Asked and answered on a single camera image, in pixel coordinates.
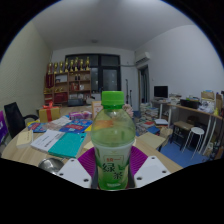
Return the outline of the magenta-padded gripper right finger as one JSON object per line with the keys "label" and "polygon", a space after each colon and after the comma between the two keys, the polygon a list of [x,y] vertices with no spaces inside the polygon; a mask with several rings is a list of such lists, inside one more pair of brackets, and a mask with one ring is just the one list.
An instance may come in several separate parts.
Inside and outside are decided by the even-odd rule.
{"label": "magenta-padded gripper right finger", "polygon": [[141,188],[170,175],[168,169],[156,156],[147,156],[133,146],[129,159],[128,186]]}

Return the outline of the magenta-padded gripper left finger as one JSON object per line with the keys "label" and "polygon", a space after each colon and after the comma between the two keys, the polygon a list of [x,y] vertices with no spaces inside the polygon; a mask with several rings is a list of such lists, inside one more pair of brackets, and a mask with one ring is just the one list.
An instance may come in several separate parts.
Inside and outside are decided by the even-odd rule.
{"label": "magenta-padded gripper left finger", "polygon": [[78,186],[96,189],[98,187],[98,171],[94,148],[87,150],[78,159],[69,159],[59,170],[58,176]]}

